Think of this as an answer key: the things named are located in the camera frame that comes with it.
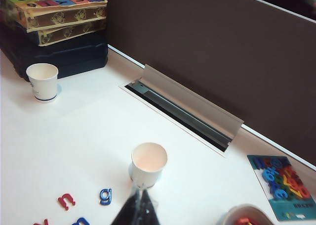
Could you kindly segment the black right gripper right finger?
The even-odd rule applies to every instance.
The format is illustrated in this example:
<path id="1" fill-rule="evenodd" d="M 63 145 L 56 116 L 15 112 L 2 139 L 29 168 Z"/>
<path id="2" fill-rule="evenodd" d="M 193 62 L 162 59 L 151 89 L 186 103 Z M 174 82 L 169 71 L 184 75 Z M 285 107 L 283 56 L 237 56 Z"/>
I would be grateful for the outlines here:
<path id="1" fill-rule="evenodd" d="M 141 224 L 160 225 L 147 190 L 143 190 L 141 197 Z"/>

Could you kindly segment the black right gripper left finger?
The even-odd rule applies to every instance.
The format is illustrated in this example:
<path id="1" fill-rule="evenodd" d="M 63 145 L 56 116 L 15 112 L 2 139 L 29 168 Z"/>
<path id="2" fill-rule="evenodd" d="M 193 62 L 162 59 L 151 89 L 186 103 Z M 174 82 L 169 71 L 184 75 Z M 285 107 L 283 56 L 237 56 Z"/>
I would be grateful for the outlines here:
<path id="1" fill-rule="evenodd" d="M 112 225 L 142 225 L 143 224 L 143 191 L 135 189 L 128 197 L 123 207 L 112 221 Z"/>

